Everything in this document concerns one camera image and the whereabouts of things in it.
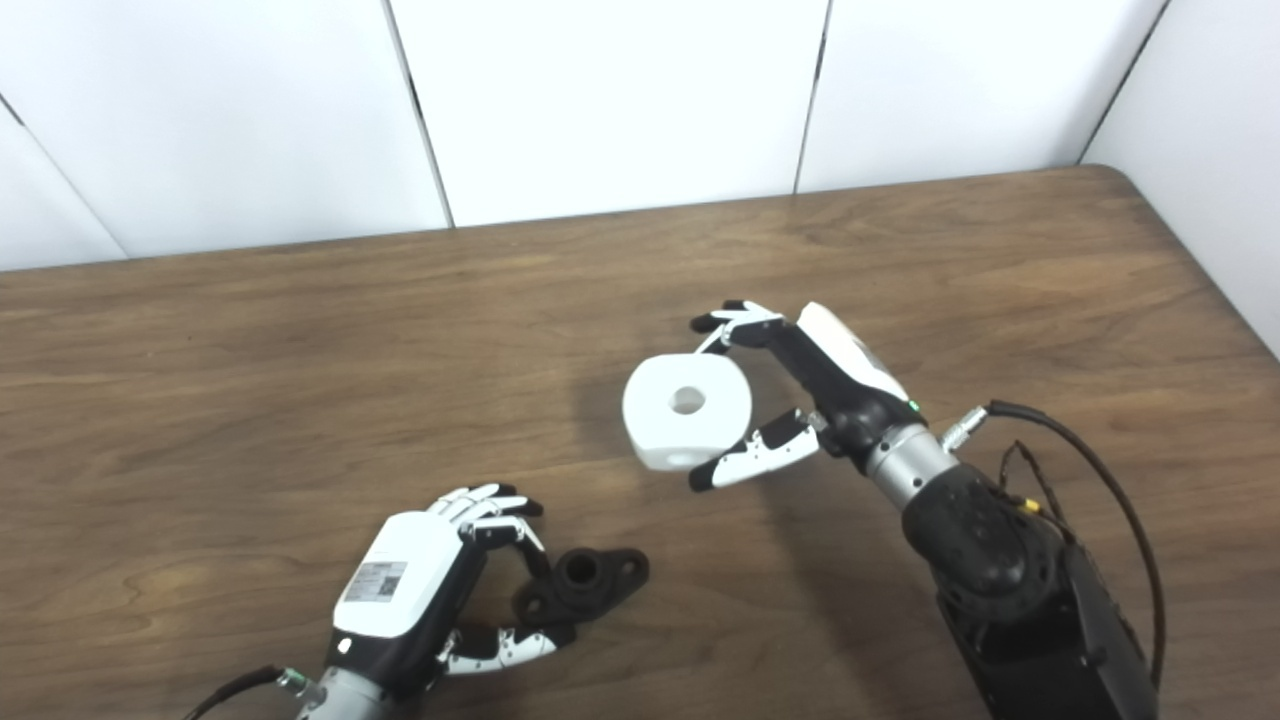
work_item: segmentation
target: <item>white wall panel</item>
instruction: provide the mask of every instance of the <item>white wall panel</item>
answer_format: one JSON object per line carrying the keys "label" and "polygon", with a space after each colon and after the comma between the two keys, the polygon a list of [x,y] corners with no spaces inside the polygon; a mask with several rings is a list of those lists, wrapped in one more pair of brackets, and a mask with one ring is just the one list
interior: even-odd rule
{"label": "white wall panel", "polygon": [[460,225],[791,191],[826,0],[393,0]]}
{"label": "white wall panel", "polygon": [[0,106],[0,270],[122,259],[35,138]]}
{"label": "white wall panel", "polygon": [[1280,356],[1280,3],[1172,0],[1085,160],[1133,179]]}
{"label": "white wall panel", "polygon": [[129,255],[444,224],[376,0],[0,4],[0,88]]}
{"label": "white wall panel", "polygon": [[835,0],[800,191],[1074,164],[1162,0]]}

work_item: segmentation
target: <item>wooden table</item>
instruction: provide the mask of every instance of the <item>wooden table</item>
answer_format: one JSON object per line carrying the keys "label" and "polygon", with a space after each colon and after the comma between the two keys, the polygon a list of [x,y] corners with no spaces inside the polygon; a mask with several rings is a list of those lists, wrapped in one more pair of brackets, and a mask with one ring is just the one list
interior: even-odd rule
{"label": "wooden table", "polygon": [[[0,716],[174,720],[261,664],[319,671],[383,519],[500,480],[553,552],[635,546],[652,582],[421,717],[986,717],[850,466],[694,496],[631,455],[631,369],[740,296],[827,304],[937,428],[992,396],[1073,425],[1157,548],[1164,717],[1280,715],[1280,368],[1125,179],[1073,168],[0,275]],[[762,419],[805,400],[736,357]],[[1001,421],[964,455],[993,471],[1014,437],[1148,639],[1084,464]],[[522,569],[490,568],[471,609],[500,620]]]}

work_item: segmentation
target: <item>barcode label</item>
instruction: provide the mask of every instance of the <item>barcode label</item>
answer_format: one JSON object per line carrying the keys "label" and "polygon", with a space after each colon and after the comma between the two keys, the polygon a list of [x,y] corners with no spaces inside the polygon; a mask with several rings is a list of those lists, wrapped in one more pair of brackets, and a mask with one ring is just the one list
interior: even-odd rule
{"label": "barcode label", "polygon": [[365,562],[356,570],[343,602],[390,602],[408,562]]}

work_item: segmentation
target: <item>hole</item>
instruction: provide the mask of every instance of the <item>hole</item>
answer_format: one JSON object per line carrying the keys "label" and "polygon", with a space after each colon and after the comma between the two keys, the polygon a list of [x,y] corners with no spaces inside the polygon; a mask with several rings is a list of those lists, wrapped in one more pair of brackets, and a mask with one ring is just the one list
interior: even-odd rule
{"label": "hole", "polygon": [[576,555],[564,564],[564,578],[572,585],[589,585],[595,580],[599,568],[595,559],[589,555]]}
{"label": "hole", "polygon": [[677,389],[676,393],[671,396],[671,400],[667,401],[667,405],[671,405],[671,409],[681,415],[692,415],[694,413],[701,410],[705,404],[707,396],[694,387],[682,387]]}

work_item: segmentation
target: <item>black mounting bracket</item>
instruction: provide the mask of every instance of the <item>black mounting bracket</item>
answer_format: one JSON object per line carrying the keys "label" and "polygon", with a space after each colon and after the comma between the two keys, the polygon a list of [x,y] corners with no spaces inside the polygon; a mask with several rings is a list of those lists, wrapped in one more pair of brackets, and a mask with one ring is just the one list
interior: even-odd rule
{"label": "black mounting bracket", "polygon": [[534,578],[512,601],[527,628],[586,623],[604,616],[649,582],[649,559],[639,550],[573,548],[549,575]]}

